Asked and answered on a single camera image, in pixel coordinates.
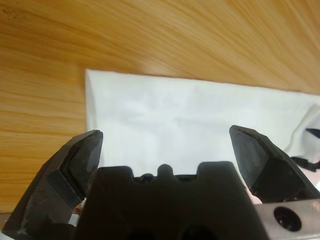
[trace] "white fabric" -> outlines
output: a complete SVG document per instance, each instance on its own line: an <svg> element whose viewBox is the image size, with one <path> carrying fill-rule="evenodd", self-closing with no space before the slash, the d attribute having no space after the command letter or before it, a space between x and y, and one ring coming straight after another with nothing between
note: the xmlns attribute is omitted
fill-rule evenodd
<svg viewBox="0 0 320 240"><path fill-rule="evenodd" d="M3 234L0 230L0 240L14 240L13 238Z"/></svg>
<svg viewBox="0 0 320 240"><path fill-rule="evenodd" d="M231 161L229 128L255 129L291 156L318 158L306 127L319 126L320 96L200 80L86 73L87 130L103 132L100 167L129 166L135 176L195 174L198 164ZM307 173L320 180L319 172Z"/></svg>

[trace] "wooden table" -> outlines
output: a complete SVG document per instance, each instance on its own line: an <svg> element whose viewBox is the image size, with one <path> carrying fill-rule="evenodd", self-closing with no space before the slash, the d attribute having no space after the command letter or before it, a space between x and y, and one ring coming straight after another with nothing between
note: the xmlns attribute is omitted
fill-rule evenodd
<svg viewBox="0 0 320 240"><path fill-rule="evenodd" d="M319 0L0 0L0 213L85 131L85 69L320 93Z"/></svg>

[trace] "screw hole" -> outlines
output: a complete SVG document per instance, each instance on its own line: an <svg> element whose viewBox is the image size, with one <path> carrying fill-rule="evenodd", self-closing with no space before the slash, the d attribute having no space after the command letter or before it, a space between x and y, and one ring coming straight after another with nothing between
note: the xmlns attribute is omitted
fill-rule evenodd
<svg viewBox="0 0 320 240"><path fill-rule="evenodd" d="M183 233L181 240L215 240L209 228L206 226L189 226Z"/></svg>
<svg viewBox="0 0 320 240"><path fill-rule="evenodd" d="M278 224L291 232L299 231L302 227L300 217L287 207L277 207L274 210L273 215Z"/></svg>

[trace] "wooden surface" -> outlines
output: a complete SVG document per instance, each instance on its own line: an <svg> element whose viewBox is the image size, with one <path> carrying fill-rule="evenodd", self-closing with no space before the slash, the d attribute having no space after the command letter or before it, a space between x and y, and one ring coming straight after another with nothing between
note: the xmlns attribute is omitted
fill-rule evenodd
<svg viewBox="0 0 320 240"><path fill-rule="evenodd" d="M85 131L85 69L320 93L319 0L0 0L0 213Z"/></svg>

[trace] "black plastic part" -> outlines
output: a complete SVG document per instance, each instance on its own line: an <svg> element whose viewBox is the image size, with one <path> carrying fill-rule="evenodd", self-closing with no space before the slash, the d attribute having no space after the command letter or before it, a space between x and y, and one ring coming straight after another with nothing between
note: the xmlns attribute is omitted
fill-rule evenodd
<svg viewBox="0 0 320 240"><path fill-rule="evenodd" d="M231 162L184 176L162 165L139 179L126 166L99 168L73 239L268 239Z"/></svg>
<svg viewBox="0 0 320 240"><path fill-rule="evenodd" d="M240 173L263 203L320 198L293 160L265 135L235 125L229 132Z"/></svg>
<svg viewBox="0 0 320 240"><path fill-rule="evenodd" d="M86 196L102 141L102 132L93 130L63 145L41 167L2 232L15 240L47 240L53 232L70 239L74 227L67 223Z"/></svg>

